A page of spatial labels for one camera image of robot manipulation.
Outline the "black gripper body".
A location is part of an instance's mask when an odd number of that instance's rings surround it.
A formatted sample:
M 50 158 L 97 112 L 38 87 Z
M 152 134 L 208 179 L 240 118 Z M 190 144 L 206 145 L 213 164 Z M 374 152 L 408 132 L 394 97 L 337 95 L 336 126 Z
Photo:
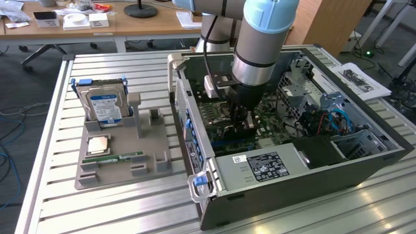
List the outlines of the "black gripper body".
M 244 107 L 246 111 L 253 111 L 261 101 L 264 90 L 264 84 L 257 86 L 242 83 L 232 85 L 228 91 L 229 107 L 232 109 L 234 107 Z

